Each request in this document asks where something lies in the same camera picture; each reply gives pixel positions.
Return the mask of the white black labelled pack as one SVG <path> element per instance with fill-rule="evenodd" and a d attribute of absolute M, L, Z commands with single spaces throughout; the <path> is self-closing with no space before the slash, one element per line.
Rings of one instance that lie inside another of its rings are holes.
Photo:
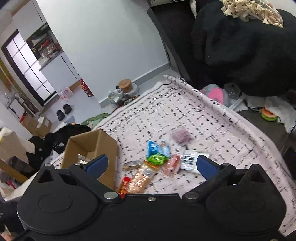
<path fill-rule="evenodd" d="M 210 154 L 208 153 L 197 152 L 194 150 L 184 150 L 181 158 L 180 169 L 189 171 L 190 173 L 200 174 L 200 172 L 197 170 L 197 158 L 200 155 L 203 155 L 207 158 L 210 157 Z"/>

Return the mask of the red chocolate bar wrapper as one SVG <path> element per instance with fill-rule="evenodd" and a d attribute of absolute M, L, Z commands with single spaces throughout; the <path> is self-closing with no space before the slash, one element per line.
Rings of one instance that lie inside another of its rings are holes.
<path fill-rule="evenodd" d="M 127 189 L 128 189 L 128 185 L 129 185 L 130 180 L 131 180 L 131 178 L 129 178 L 128 176 L 125 176 L 119 185 L 117 192 L 121 196 L 122 199 L 124 199 L 126 194 L 128 194 Z"/>

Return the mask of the pink sausage snack pack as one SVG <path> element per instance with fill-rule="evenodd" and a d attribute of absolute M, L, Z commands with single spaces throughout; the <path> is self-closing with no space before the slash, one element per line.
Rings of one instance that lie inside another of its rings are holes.
<path fill-rule="evenodd" d="M 164 174 L 169 177 L 173 177 L 179 170 L 181 156 L 173 154 L 166 163 Z"/>

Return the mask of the brown biscuit clear pack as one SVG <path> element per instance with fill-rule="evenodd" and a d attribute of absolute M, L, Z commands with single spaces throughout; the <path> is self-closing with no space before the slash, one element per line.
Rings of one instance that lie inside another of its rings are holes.
<path fill-rule="evenodd" d="M 125 171 L 128 171 L 128 170 L 139 168 L 141 165 L 142 165 L 141 160 L 129 161 L 123 164 L 122 169 Z"/>

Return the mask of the purple snack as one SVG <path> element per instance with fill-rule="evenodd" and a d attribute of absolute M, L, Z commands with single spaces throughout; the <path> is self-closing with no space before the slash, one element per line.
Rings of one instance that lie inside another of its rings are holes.
<path fill-rule="evenodd" d="M 184 127 L 171 130 L 171 138 L 178 144 L 187 143 L 192 139 L 192 135 Z"/>

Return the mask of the orange cracker pack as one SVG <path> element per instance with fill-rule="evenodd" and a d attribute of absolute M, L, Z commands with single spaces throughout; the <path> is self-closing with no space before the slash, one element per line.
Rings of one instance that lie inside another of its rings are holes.
<path fill-rule="evenodd" d="M 128 183 L 126 191 L 132 194 L 142 193 L 158 170 L 159 166 L 153 165 L 148 161 L 143 161 L 136 174 Z"/>

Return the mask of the green snack packet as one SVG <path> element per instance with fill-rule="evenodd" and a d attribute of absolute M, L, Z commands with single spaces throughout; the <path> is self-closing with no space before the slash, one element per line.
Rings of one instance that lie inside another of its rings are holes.
<path fill-rule="evenodd" d="M 162 166 L 169 158 L 162 154 L 153 154 L 147 158 L 147 161 L 152 165 Z"/>

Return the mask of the blue snack bag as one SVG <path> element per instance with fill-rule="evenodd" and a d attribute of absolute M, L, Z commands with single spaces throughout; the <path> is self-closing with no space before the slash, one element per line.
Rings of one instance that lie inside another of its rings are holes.
<path fill-rule="evenodd" d="M 153 141 L 147 141 L 147 157 L 155 154 L 160 154 L 166 158 L 169 158 L 171 155 L 169 145 L 165 141 L 161 142 L 160 144 L 157 144 Z"/>

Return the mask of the long white cracker pack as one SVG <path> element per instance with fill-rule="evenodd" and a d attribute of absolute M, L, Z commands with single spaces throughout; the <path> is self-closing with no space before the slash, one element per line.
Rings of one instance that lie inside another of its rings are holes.
<path fill-rule="evenodd" d="M 88 159 L 85 156 L 82 156 L 81 154 L 78 154 L 77 157 L 78 157 L 78 162 L 83 165 L 86 165 L 87 163 L 89 163 L 91 161 L 90 159 Z"/>

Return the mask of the brown cardboard box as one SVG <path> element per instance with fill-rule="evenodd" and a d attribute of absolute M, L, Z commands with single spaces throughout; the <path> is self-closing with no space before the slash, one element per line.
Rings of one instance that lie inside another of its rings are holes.
<path fill-rule="evenodd" d="M 69 138 L 61 168 L 65 169 L 77 163 L 79 154 L 90 160 L 105 154 L 108 158 L 107 169 L 98 181 L 115 190 L 118 153 L 119 147 L 116 140 L 102 129 L 81 133 Z"/>

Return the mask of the black clothes heap on floor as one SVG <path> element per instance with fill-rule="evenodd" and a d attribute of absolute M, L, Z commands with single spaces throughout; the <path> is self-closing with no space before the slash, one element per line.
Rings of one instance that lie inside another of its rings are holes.
<path fill-rule="evenodd" d="M 91 131 L 91 128 L 80 124 L 66 124 L 54 133 L 47 133 L 43 138 L 32 136 L 29 142 L 34 144 L 35 153 L 26 152 L 29 164 L 39 165 L 52 151 L 58 154 L 64 152 L 70 137 Z"/>

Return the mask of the green cartoon floor mat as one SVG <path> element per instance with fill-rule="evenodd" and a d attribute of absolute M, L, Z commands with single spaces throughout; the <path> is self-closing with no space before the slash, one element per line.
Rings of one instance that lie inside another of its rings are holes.
<path fill-rule="evenodd" d="M 98 123 L 100 123 L 102 120 L 104 120 L 105 118 L 107 118 L 109 116 L 110 116 L 110 114 L 108 114 L 108 113 L 101 113 L 97 116 L 88 118 L 87 120 L 83 121 L 81 123 L 81 125 L 88 126 L 90 128 L 94 128 Z"/>

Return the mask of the black slipper left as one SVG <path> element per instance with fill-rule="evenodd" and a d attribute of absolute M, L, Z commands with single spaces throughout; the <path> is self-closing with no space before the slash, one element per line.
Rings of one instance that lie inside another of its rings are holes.
<path fill-rule="evenodd" d="M 62 121 L 65 118 L 65 114 L 61 110 L 58 110 L 56 112 L 56 115 L 57 115 L 59 121 Z"/>

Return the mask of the small cardboard box on floor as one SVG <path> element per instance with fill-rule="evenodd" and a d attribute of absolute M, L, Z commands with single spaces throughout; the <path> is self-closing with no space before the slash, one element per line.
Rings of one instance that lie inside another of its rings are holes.
<path fill-rule="evenodd" d="M 48 118 L 42 116 L 38 120 L 35 120 L 30 115 L 22 115 L 20 124 L 32 135 L 39 136 L 41 138 L 48 134 L 52 127 L 51 121 Z"/>

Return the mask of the white black patterned blanket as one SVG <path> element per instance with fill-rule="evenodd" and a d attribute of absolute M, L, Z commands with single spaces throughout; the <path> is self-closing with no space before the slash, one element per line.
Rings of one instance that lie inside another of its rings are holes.
<path fill-rule="evenodd" d="M 171 130 L 181 126 L 192 139 L 178 144 Z M 68 168 L 46 164 L 18 203 L 25 228 L 18 240 L 286 240 L 295 231 L 295 183 L 276 145 L 181 78 L 170 76 L 98 129 L 119 147 L 115 192 L 123 164 L 146 158 L 147 141 L 165 141 L 171 155 L 208 153 L 236 172 L 197 203 L 182 196 L 206 181 L 202 174 L 182 171 L 169 178 L 164 167 L 142 193 L 101 202 Z"/>

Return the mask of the burger shaped toy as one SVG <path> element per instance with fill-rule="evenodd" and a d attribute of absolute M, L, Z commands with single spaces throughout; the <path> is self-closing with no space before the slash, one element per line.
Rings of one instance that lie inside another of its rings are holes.
<path fill-rule="evenodd" d="M 261 117 L 269 122 L 274 122 L 277 121 L 278 116 L 276 116 L 275 114 L 271 113 L 269 110 L 267 110 L 266 108 L 262 108 L 261 110 Z"/>

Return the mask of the wooden table with cloth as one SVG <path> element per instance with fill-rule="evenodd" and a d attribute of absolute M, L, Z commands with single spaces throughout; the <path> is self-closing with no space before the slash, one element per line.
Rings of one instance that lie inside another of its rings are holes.
<path fill-rule="evenodd" d="M 24 163 L 29 164 L 27 152 L 35 153 L 33 143 L 19 138 L 14 131 L 6 127 L 1 129 L 1 170 L 21 183 L 27 181 L 28 178 L 11 167 L 8 161 L 13 157 L 17 157 Z"/>

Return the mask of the pink grey plush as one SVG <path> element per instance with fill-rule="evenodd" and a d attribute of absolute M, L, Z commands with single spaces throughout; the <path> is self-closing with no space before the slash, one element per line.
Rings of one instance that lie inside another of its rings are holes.
<path fill-rule="evenodd" d="M 211 100 L 217 101 L 227 107 L 231 105 L 228 93 L 216 84 L 209 84 L 202 88 L 200 92 Z"/>

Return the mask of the clear bag by container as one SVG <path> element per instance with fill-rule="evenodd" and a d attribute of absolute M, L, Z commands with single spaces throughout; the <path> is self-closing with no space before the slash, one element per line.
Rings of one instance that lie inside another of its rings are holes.
<path fill-rule="evenodd" d="M 124 98 L 124 93 L 119 89 L 110 92 L 108 95 L 108 99 L 111 104 L 122 105 L 123 98 Z"/>

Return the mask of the pink plastic bag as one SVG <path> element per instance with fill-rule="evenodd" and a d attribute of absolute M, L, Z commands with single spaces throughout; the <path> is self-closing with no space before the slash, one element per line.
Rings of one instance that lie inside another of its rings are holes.
<path fill-rule="evenodd" d="M 59 89 L 57 93 L 60 96 L 60 98 L 64 100 L 69 99 L 73 95 L 73 92 L 69 87 Z"/>

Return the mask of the brown lidded round container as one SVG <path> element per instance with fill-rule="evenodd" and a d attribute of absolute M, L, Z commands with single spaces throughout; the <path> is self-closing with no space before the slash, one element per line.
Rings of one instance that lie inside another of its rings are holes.
<path fill-rule="evenodd" d="M 118 84 L 118 87 L 121 91 L 124 93 L 131 92 L 133 87 L 132 87 L 132 81 L 130 79 L 124 79 L 121 80 Z"/>

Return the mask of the white kitchen cabinet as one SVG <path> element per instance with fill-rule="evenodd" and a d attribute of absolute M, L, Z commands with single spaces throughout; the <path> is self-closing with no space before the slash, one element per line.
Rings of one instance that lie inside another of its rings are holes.
<path fill-rule="evenodd" d="M 40 69 L 55 91 L 70 87 L 81 79 L 64 51 L 47 61 Z"/>

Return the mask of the black clothes pile on chair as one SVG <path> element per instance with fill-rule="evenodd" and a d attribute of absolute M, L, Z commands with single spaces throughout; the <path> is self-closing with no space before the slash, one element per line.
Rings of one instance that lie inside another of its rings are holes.
<path fill-rule="evenodd" d="M 225 16 L 220 1 L 153 6 L 147 14 L 182 78 L 196 89 L 233 82 L 250 96 L 295 89 L 295 17 L 280 10 L 283 27 Z"/>

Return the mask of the dark framed glass door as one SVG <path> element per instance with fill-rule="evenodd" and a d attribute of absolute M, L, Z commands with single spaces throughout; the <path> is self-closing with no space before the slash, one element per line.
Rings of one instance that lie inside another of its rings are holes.
<path fill-rule="evenodd" d="M 44 106 L 56 91 L 40 71 L 39 61 L 18 30 L 4 42 L 1 49 L 23 85 Z"/>

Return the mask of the beige tasselled cloth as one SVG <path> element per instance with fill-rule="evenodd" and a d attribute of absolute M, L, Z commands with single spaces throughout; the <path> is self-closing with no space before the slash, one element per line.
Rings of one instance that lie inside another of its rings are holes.
<path fill-rule="evenodd" d="M 243 22 L 259 20 L 264 24 L 283 28 L 282 16 L 269 1 L 222 0 L 221 3 L 221 11 L 226 16 L 239 18 Z"/>

